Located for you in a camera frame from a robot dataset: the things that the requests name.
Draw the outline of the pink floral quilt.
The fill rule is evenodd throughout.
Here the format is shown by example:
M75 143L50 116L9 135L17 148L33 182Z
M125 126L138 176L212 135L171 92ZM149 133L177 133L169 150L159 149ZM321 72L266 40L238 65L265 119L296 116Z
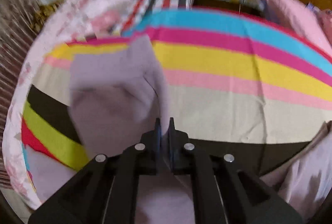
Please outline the pink floral quilt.
M3 153L11 186L30 209L37 209L47 200L47 193L37 190L28 174L21 137L24 108L32 83L42 70L49 68L51 52L62 52L68 44L79 45L87 36L99 34L104 27L93 23L101 21L108 13L116 16L127 1L65 0L47 20L25 56L7 113Z

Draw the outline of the floral striped curtain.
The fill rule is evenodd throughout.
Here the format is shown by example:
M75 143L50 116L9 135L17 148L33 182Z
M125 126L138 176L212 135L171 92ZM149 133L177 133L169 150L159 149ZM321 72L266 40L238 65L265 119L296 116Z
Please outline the floral striped curtain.
M22 64L37 37L38 0L1 0L1 139Z

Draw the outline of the pink blanket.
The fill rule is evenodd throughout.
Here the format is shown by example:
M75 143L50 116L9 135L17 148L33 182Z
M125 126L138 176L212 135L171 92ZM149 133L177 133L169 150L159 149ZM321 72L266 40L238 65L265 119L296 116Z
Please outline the pink blanket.
M261 0L266 19L296 32L331 55L331 10L299 0Z

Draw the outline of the yellow brown patterned cloth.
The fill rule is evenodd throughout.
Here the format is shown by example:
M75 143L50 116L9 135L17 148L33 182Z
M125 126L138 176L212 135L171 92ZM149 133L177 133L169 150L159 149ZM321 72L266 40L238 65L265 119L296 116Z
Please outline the yellow brown patterned cloth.
M62 0L54 1L48 5L40 5L39 10L34 13L30 28L36 33L40 33L44 24L53 15L62 4Z

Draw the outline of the lavender fleece pants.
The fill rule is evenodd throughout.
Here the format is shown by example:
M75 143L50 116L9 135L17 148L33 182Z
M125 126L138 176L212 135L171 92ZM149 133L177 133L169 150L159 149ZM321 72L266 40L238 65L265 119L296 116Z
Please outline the lavender fleece pants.
M149 36L132 39L126 49L114 54L77 55L69 73L67 112L87 162L73 169L25 148L35 188L45 191L48 200L95 156L122 154L139 143L142 134L152 131L159 119L157 174L139 178L134 223L196 223L190 177L174 175L169 164L168 129L170 119L174 119L169 107L169 85ZM176 130L182 131L175 119L174 123ZM210 154L189 134L188 138ZM216 157L226 154L233 155L242 169L256 175L293 207L302 223L321 216L325 223L331 223L331 120L321 125L300 152L262 175L233 153Z

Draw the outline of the rainbow striped bed sheet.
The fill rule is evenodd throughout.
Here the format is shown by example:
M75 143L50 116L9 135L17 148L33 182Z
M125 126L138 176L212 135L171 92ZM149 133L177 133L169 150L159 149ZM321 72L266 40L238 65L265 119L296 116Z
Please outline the rainbow striped bed sheet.
M210 154L233 153L262 175L300 152L331 120L331 57L258 18L166 10L122 36L90 37L51 52L29 90L25 148L73 169L87 162L67 112L77 55L123 51L148 35L169 85L171 116Z

